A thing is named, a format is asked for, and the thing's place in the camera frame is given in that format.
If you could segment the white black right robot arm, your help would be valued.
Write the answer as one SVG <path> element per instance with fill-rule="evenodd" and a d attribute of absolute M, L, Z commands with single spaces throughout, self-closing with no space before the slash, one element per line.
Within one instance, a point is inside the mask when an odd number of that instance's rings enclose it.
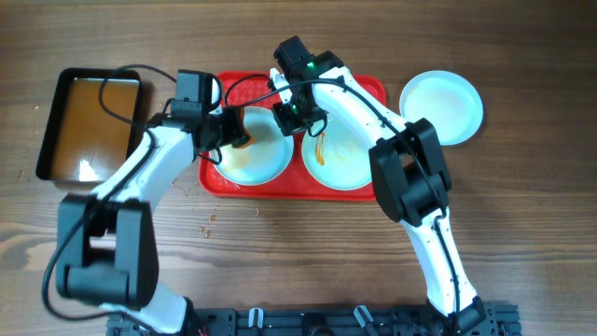
<path fill-rule="evenodd" d="M 449 219 L 451 176 L 430 121 L 409 122 L 364 90 L 334 53 L 310 53 L 298 36 L 274 51 L 272 112 L 285 135 L 334 117 L 368 149 L 372 186 L 382 211 L 405 228 L 423 269 L 427 299 L 447 332 L 464 335 L 485 318 L 465 275 Z"/>

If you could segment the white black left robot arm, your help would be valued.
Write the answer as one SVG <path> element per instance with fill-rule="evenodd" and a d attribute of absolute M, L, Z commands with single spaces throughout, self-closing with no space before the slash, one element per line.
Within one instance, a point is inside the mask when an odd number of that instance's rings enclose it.
<path fill-rule="evenodd" d="M 190 299 L 159 282 L 153 213 L 170 183 L 198 156 L 246 144 L 241 107 L 154 115 L 139 147 L 88 195 L 67 195 L 59 207 L 57 247 L 44 273 L 42 301 L 54 316 L 72 317 L 49 302 L 59 295 L 101 307 L 128 332 L 202 335 Z"/>

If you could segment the orange green scrub sponge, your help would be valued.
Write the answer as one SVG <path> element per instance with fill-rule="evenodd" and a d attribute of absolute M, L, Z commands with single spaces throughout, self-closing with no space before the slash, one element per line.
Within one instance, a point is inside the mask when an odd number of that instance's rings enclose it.
<path fill-rule="evenodd" d="M 240 120 L 240 126 L 242 127 L 242 134 L 243 134 L 243 136 L 241 137 L 240 140 L 237 140 L 232 145 L 234 148 L 246 148 L 246 147 L 249 147 L 249 146 L 251 146 L 251 145 L 253 145 L 255 143 L 254 136 L 249 133 L 248 129 L 244 125 L 245 116 L 246 116 L 245 108 L 242 107 L 239 110 L 239 112 L 238 112 L 238 117 L 239 117 L 239 120 Z"/>

